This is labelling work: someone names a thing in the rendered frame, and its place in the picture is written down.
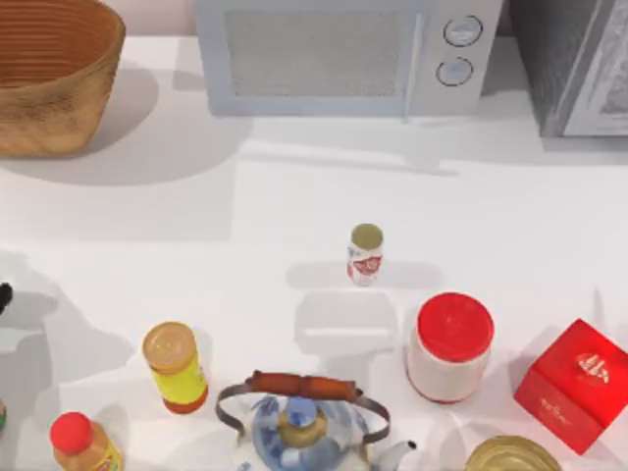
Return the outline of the white jar with red lid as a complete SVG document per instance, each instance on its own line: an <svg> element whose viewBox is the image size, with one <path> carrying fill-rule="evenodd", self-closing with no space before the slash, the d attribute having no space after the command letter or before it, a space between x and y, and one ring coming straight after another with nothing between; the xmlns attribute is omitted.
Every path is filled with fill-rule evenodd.
<svg viewBox="0 0 628 471"><path fill-rule="evenodd" d="M419 309L406 349L412 387L436 403L456 403L472 395L487 368L495 323L476 298L443 292Z"/></svg>

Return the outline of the red and white can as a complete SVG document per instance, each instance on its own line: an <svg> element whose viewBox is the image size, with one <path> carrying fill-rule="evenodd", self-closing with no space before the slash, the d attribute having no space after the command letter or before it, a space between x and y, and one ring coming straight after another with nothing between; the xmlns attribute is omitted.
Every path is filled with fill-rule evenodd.
<svg viewBox="0 0 628 471"><path fill-rule="evenodd" d="M350 233L347 247L347 275L359 286L377 278L383 262L384 233L375 224L362 223Z"/></svg>

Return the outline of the orange bottle with red cap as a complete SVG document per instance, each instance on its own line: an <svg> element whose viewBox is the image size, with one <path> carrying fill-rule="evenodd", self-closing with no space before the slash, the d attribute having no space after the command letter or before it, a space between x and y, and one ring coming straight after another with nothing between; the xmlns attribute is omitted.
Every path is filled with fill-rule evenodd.
<svg viewBox="0 0 628 471"><path fill-rule="evenodd" d="M49 439L63 471L124 471L124 460L102 425L80 412L60 415Z"/></svg>

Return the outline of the gold round tin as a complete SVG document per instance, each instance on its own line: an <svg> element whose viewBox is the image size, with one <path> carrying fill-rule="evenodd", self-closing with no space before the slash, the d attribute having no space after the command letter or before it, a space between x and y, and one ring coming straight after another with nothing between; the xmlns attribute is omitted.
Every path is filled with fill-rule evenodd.
<svg viewBox="0 0 628 471"><path fill-rule="evenodd" d="M520 436L495 436L469 455L464 471L562 471L542 446Z"/></svg>

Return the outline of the microwave knob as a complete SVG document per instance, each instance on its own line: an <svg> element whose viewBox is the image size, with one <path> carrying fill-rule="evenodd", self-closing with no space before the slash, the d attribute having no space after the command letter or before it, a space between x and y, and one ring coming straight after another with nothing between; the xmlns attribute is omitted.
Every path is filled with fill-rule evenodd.
<svg viewBox="0 0 628 471"><path fill-rule="evenodd" d="M482 22L472 15L449 20L444 27L445 41L458 48L474 44L482 33Z"/></svg>
<svg viewBox="0 0 628 471"><path fill-rule="evenodd" d="M472 63L463 57L441 62L436 69L437 80L447 87L463 85L473 77L473 74Z"/></svg>

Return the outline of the woven wicker basket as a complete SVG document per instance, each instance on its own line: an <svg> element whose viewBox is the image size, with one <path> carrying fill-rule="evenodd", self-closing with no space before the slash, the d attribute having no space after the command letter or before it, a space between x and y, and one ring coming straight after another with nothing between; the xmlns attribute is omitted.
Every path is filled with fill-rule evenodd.
<svg viewBox="0 0 628 471"><path fill-rule="evenodd" d="M125 37L122 17L102 0L0 0L0 156L85 148Z"/></svg>

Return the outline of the pale microwave oven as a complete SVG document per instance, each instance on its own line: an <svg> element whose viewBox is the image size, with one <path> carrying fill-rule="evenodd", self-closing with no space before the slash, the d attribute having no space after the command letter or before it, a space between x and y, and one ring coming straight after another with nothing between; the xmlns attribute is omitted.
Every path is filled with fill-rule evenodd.
<svg viewBox="0 0 628 471"><path fill-rule="evenodd" d="M479 101L503 0L194 0L209 107L217 116L400 117L415 19L423 37L411 118L471 114ZM481 37L444 39L475 16ZM465 84L436 69L469 60Z"/></svg>

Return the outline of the blue and white teapot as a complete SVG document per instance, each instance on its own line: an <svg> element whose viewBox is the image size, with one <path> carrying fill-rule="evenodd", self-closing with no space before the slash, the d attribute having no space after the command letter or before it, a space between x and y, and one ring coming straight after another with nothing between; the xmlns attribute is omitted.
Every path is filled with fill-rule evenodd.
<svg viewBox="0 0 628 471"><path fill-rule="evenodd" d="M353 381L254 371L220 391L220 421L237 432L230 471L399 471L412 440L375 455L391 415Z"/></svg>

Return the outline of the yellow can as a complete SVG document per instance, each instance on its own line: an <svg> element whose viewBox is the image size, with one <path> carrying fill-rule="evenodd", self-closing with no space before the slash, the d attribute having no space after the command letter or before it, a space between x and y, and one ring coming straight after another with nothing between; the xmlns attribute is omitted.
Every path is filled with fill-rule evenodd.
<svg viewBox="0 0 628 471"><path fill-rule="evenodd" d="M169 321L154 326L142 341L142 353L167 409L186 415L205 403L208 382L188 325Z"/></svg>

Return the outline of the grey cabinet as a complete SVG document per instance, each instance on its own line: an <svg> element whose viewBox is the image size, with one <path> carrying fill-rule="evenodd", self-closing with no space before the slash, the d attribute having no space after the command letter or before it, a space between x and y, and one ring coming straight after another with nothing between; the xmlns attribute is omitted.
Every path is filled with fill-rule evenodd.
<svg viewBox="0 0 628 471"><path fill-rule="evenodd" d="M628 137L628 0L509 0L543 137Z"/></svg>

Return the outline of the red box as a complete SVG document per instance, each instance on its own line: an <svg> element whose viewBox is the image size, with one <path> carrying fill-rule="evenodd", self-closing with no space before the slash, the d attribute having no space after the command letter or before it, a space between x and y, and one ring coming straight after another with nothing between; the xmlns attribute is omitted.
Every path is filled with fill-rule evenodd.
<svg viewBox="0 0 628 471"><path fill-rule="evenodd" d="M582 455L628 405L628 352L578 319L532 363L514 399Z"/></svg>

